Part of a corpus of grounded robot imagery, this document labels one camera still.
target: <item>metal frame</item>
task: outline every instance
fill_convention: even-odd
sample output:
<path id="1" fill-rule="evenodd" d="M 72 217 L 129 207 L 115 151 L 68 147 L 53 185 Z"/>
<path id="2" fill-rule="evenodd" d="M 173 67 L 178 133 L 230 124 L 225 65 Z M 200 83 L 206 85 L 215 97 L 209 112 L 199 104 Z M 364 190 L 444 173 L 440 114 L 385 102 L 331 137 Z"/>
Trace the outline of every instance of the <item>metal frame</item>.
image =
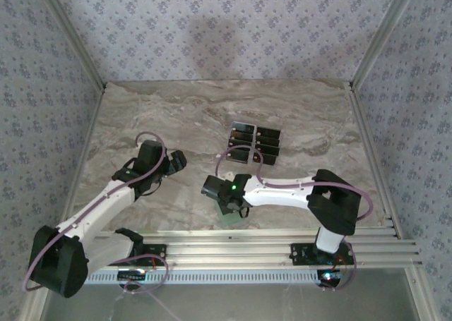
<path id="1" fill-rule="evenodd" d="M 372 37 L 372 41 L 367 47 L 367 50 L 356 69 L 355 74 L 353 75 L 353 90 L 358 90 L 362 86 L 362 83 L 374 66 L 376 59 L 385 47 L 389 36 L 398 24 L 398 21 L 404 14 L 410 1 L 411 0 L 392 0 L 383 17 L 383 20 Z"/>
<path id="2" fill-rule="evenodd" d="M 83 46 L 82 40 L 78 36 L 76 29 L 66 15 L 63 6 L 59 2 L 59 0 L 44 0 L 44 2 L 46 3 L 50 13 L 55 17 L 58 26 L 64 33 L 64 36 L 68 40 L 68 43 L 72 47 L 72 50 L 80 61 L 91 83 L 99 92 L 102 92 L 105 86 L 100 77 L 100 74 L 97 72 L 93 60 L 91 59 L 86 48 Z"/>
<path id="3" fill-rule="evenodd" d="M 383 203 L 383 208 L 388 214 L 390 214 L 398 238 L 404 239 L 403 229 L 396 210 L 396 204 L 394 203 L 391 192 L 389 190 L 388 181 L 384 176 L 374 140 L 371 138 L 373 135 L 370 129 L 370 125 L 365 119 L 365 111 L 364 107 L 362 106 L 358 91 L 356 89 L 351 90 L 350 88 L 349 96 L 352 103 L 353 113 L 355 114 L 355 118 L 357 119 L 357 125 L 363 141 L 364 151 L 366 152 L 376 187 Z M 439 310 L 432 294 L 432 288 L 430 287 L 430 284 L 427 280 L 427 273 L 425 271 L 425 268 L 423 266 L 406 267 L 405 273 L 407 275 L 408 282 L 410 283 L 412 297 L 415 302 L 420 319 L 422 321 L 440 320 L 441 317 L 439 316 Z"/>
<path id="4" fill-rule="evenodd" d="M 126 284 L 118 281 L 119 270 L 106 268 L 86 279 L 86 285 Z M 165 275 L 164 269 L 147 272 L 143 284 L 158 284 Z M 319 284 L 316 269 L 178 269 L 168 274 L 165 284 Z"/>
<path id="5" fill-rule="evenodd" d="M 291 243 L 314 243 L 316 234 L 317 229 L 141 233 L 145 243 L 167 245 L 166 260 L 174 270 L 328 269 L 331 266 L 294 267 L 289 259 Z M 398 239 L 393 228 L 358 228 L 347 239 L 353 244 L 359 268 L 406 268 L 422 264 L 416 243 Z"/>

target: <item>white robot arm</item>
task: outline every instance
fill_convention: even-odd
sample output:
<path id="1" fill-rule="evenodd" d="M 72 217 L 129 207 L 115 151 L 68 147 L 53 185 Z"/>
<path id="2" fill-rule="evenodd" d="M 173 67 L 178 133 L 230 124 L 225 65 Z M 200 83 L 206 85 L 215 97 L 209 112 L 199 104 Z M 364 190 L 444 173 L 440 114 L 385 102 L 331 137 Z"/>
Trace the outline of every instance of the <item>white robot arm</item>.
<path id="1" fill-rule="evenodd" d="M 165 158 L 160 166 L 146 176 L 157 166 L 163 152 Z M 56 228 L 43 226 L 36 232 L 30 266 L 38 255 L 42 257 L 30 278 L 68 298 L 82 287 L 89 274 L 117 260 L 142 255 L 145 252 L 143 237 L 128 229 L 118 229 L 109 238 L 95 240 L 95 237 L 123 209 L 141 196 L 148 195 L 153 183 L 160 185 L 164 177 L 181 171 L 185 166 L 183 152 L 176 150 L 169 158 L 159 142 L 146 140 L 140 147 L 138 157 L 130 159 L 118 170 L 104 190 L 80 212 Z M 61 231 L 66 232 L 42 254 L 44 247 Z"/>
<path id="2" fill-rule="evenodd" d="M 355 232 L 361 200 L 359 194 L 334 187 L 302 187 L 303 183 L 316 181 L 348 184 L 332 172 L 319 169 L 317 175 L 307 178 L 262 180 L 278 188 L 263 185 L 256 176 L 237 174 L 233 181 L 209 176 L 201 193 L 216 200 L 223 214 L 239 212 L 241 217 L 248 216 L 250 207 L 260 205 L 310 210 L 322 224 L 317 233 L 316 247 L 326 253 L 336 253 L 344 237 Z M 323 195 L 327 192 L 330 193 L 329 198 Z"/>

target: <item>wire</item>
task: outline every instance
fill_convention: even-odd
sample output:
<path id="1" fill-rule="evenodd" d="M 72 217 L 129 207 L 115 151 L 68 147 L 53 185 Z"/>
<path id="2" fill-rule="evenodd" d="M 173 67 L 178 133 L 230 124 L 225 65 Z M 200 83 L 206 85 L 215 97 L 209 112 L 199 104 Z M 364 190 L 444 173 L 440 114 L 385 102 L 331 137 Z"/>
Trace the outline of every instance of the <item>wire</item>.
<path id="1" fill-rule="evenodd" d="M 153 193 L 155 193 L 155 192 L 158 190 L 158 188 L 160 188 L 161 185 L 162 185 L 162 180 L 160 179 L 160 180 L 158 181 L 158 187 L 157 187 L 155 190 L 153 190 L 153 191 L 151 191 L 151 192 L 149 192 L 149 193 L 141 194 L 141 196 L 149 196 L 149 195 L 152 195 Z"/>
<path id="2" fill-rule="evenodd" d="M 344 258 L 342 257 L 342 255 L 338 255 L 336 257 L 336 263 L 334 265 L 334 268 L 336 268 L 339 265 L 339 261 L 341 261 L 344 264 L 344 274 L 347 273 L 347 263 L 344 260 Z"/>
<path id="3" fill-rule="evenodd" d="M 138 147 L 138 139 L 142 136 L 142 135 L 152 135 L 153 137 L 155 137 L 155 139 L 162 145 L 162 154 L 160 155 L 160 158 L 157 162 L 157 164 L 147 173 L 145 173 L 142 176 L 139 176 L 138 178 L 135 178 L 133 180 L 130 180 L 126 183 L 122 183 L 121 185 L 111 189 L 107 194 L 105 194 L 104 196 L 102 196 L 101 198 L 99 198 L 98 200 L 96 200 L 91 206 L 89 206 L 89 208 L 83 213 L 81 214 L 76 220 L 74 220 L 74 222 L 66 227 L 65 229 L 63 229 L 62 231 L 60 231 L 51 241 L 49 241 L 49 243 L 47 245 L 44 246 L 44 248 L 36 255 L 36 258 L 33 260 L 33 262 L 31 263 L 30 267 L 28 268 L 28 271 L 25 274 L 25 278 L 23 280 L 22 283 L 22 290 L 23 291 L 35 291 L 37 289 L 42 288 L 41 285 L 38 286 L 34 286 L 34 287 L 27 287 L 27 283 L 28 280 L 30 279 L 33 271 L 35 270 L 38 262 L 42 259 L 42 257 L 44 256 L 44 254 L 60 239 L 64 236 L 64 234 L 66 234 L 68 231 L 72 230 L 72 228 L 74 228 L 74 226 L 76 226 L 81 220 L 83 220 L 88 214 L 90 214 L 98 205 L 100 205 L 102 202 L 105 201 L 105 199 L 109 198 L 112 194 L 114 194 L 115 192 L 117 192 L 118 190 L 132 184 L 138 181 L 141 181 L 145 178 L 147 178 L 149 175 L 151 175 L 154 171 L 156 171 L 158 169 L 158 167 L 160 167 L 160 165 L 163 162 L 163 159 L 165 158 L 166 155 L 166 148 L 165 148 L 165 144 L 163 143 L 163 140 L 160 138 L 160 136 L 158 136 L 155 133 L 152 132 L 141 132 L 139 133 L 136 138 L 135 138 L 135 146 Z"/>
<path id="4" fill-rule="evenodd" d="M 353 250 L 352 244 L 350 242 L 347 241 L 343 241 L 343 243 L 348 247 L 348 250 L 352 253 L 352 258 L 353 258 L 353 270 L 352 270 L 352 274 L 350 274 L 350 276 L 348 277 L 348 280 L 339 287 L 332 287 L 329 286 L 329 288 L 331 289 L 331 291 L 342 291 L 343 289 L 347 288 L 349 285 L 351 285 L 351 283 L 355 280 L 356 277 L 356 271 L 357 271 L 357 262 L 356 262 L 356 254 Z"/>
<path id="5" fill-rule="evenodd" d="M 275 184 L 275 183 L 265 182 L 261 178 L 261 169 L 262 169 L 262 165 L 263 165 L 263 155 L 256 148 L 254 148 L 252 146 L 248 146 L 248 145 L 237 145 L 237 146 L 233 146 L 233 147 L 227 148 L 220 155 L 220 158 L 217 161 L 217 164 L 216 164 L 216 167 L 215 167 L 215 176 L 218 176 L 218 169 L 220 168 L 221 161 L 227 156 L 227 154 L 231 150 L 236 150 L 237 148 L 247 148 L 247 149 L 249 149 L 251 151 L 256 152 L 259 155 L 259 165 L 258 165 L 257 170 L 256 170 L 256 178 L 264 186 L 271 187 L 271 188 L 280 188 L 280 189 L 299 188 L 300 186 L 301 187 L 328 186 L 328 187 L 343 188 L 343 189 L 351 190 L 352 192 L 355 192 L 357 194 L 360 194 L 367 201 L 367 203 L 369 204 L 369 209 L 367 210 L 367 212 L 365 212 L 363 215 L 359 216 L 357 218 L 357 221 L 361 221 L 361 220 L 365 219 L 366 217 L 368 217 L 374 211 L 374 203 L 372 202 L 372 199 L 370 198 L 370 195 L 367 192 L 364 192 L 363 190 L 360 190 L 360 189 L 355 188 L 353 186 L 346 185 L 344 183 L 338 183 L 338 182 L 315 182 L 315 181 L 313 181 L 313 182 L 301 183 L 301 185 L 300 185 L 300 183 L 294 183 L 294 184 L 289 184 L 289 185 L 278 185 L 278 184 Z"/>

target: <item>pink cable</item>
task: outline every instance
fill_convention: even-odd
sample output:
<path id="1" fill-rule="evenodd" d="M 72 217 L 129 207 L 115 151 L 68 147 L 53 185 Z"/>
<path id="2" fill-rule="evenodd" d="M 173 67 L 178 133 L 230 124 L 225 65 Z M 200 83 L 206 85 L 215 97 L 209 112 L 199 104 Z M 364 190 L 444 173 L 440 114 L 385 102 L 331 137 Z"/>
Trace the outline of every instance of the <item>pink cable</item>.
<path id="1" fill-rule="evenodd" d="M 166 148 L 165 148 L 165 144 L 163 143 L 163 140 L 160 138 L 160 136 L 158 136 L 155 133 L 152 132 L 141 132 L 139 133 L 136 138 L 135 138 L 135 145 L 138 147 L 138 139 L 144 135 L 144 134 L 148 134 L 148 135 L 152 135 L 153 137 L 155 137 L 157 139 L 157 141 L 162 145 L 162 155 L 160 155 L 160 158 L 157 162 L 157 164 L 147 173 L 145 173 L 142 176 L 139 176 L 138 178 L 135 178 L 133 180 L 130 180 L 129 182 L 126 183 L 122 183 L 121 185 L 111 189 L 106 195 L 102 196 L 101 198 L 99 198 L 97 201 L 95 201 L 83 214 L 81 214 L 73 223 L 72 225 L 68 226 L 67 228 L 65 228 L 64 230 L 60 231 L 36 256 L 36 258 L 33 260 L 33 262 L 31 263 L 30 267 L 28 268 L 27 273 L 25 274 L 25 278 L 23 280 L 22 283 L 22 290 L 23 291 L 35 291 L 37 289 L 42 288 L 42 286 L 34 286 L 32 288 L 28 288 L 27 287 L 27 283 L 28 280 L 31 277 L 31 274 L 33 273 L 33 271 L 35 270 L 38 262 L 42 259 L 42 257 L 44 256 L 44 254 L 60 239 L 64 236 L 64 234 L 66 234 L 68 231 L 72 230 L 73 225 L 79 223 L 82 219 L 84 219 L 88 214 L 90 214 L 98 205 L 100 205 L 105 199 L 107 199 L 109 196 L 111 196 L 113 193 L 117 192 L 118 190 L 120 190 L 121 188 L 124 188 L 132 183 L 141 181 L 145 178 L 147 178 L 149 175 L 151 175 L 154 171 L 156 171 L 158 169 L 158 167 L 160 167 L 160 165 L 163 162 L 163 159 L 165 158 L 165 154 L 166 154 Z"/>
<path id="2" fill-rule="evenodd" d="M 260 183 L 262 183 L 264 186 L 271 187 L 271 188 L 280 188 L 280 189 L 291 189 L 291 188 L 299 188 L 299 183 L 289 184 L 289 185 L 278 185 L 275 183 L 267 183 L 261 178 L 261 169 L 263 165 L 263 155 L 260 151 L 258 151 L 256 148 L 248 145 L 237 145 L 230 148 L 227 148 L 221 155 L 220 158 L 217 161 L 216 167 L 215 167 L 215 176 L 218 176 L 218 169 L 220 168 L 221 161 L 227 156 L 227 154 L 231 150 L 236 150 L 237 148 L 247 148 L 251 151 L 256 152 L 259 155 L 259 165 L 257 167 L 256 171 L 256 178 Z M 372 202 L 372 199 L 370 198 L 370 195 L 367 192 L 364 192 L 361 189 L 355 188 L 350 185 L 346 185 L 344 183 L 338 183 L 338 182 L 307 182 L 302 183 L 301 187 L 312 187 L 312 186 L 329 186 L 329 187 L 337 187 L 337 188 L 344 188 L 347 190 L 351 190 L 352 192 L 360 194 L 366 201 L 369 203 L 369 209 L 367 212 L 365 212 L 363 215 L 357 218 L 357 221 L 361 221 L 368 217 L 372 212 L 374 211 L 374 203 Z"/>

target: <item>wall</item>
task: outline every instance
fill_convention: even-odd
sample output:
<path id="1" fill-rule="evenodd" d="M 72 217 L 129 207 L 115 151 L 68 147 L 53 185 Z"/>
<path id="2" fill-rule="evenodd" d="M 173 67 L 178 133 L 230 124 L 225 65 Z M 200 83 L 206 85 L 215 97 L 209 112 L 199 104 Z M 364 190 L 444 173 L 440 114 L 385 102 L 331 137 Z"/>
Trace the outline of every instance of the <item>wall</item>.
<path id="1" fill-rule="evenodd" d="M 408 237 L 452 320 L 452 0 L 412 0 L 359 90 Z"/>
<path id="2" fill-rule="evenodd" d="M 104 81 L 350 80 L 391 0 L 61 0 Z"/>
<path id="3" fill-rule="evenodd" d="M 0 0 L 0 320 L 14 320 L 33 236 L 63 210 L 96 103 L 42 0 Z"/>

